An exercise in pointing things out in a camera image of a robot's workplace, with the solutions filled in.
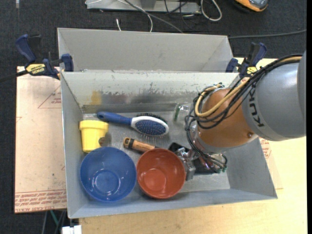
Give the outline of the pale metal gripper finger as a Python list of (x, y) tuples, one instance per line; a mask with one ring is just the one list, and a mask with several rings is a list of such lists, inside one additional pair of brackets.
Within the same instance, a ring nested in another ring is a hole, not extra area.
[(193, 179), (196, 171), (194, 163), (191, 160), (186, 159), (184, 161), (184, 167), (186, 172), (186, 181)]
[(180, 157), (182, 160), (192, 160), (193, 151), (185, 147), (180, 147), (176, 150), (175, 154)]

